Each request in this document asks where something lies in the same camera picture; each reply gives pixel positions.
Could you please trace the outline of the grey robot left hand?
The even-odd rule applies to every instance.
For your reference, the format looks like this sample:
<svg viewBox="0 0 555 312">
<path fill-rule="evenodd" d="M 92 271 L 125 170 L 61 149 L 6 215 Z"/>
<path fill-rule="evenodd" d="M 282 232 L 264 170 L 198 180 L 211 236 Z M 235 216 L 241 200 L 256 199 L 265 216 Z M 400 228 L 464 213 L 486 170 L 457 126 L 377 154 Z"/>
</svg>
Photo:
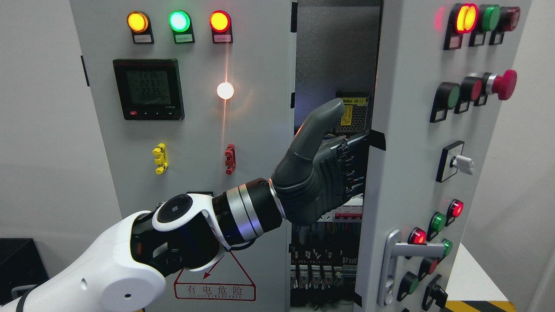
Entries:
<svg viewBox="0 0 555 312">
<path fill-rule="evenodd" d="M 311 225 L 365 190 L 369 133 L 324 139 L 344 111 L 339 98 L 314 109 L 272 174 L 285 217 L 295 225 Z"/>
</svg>

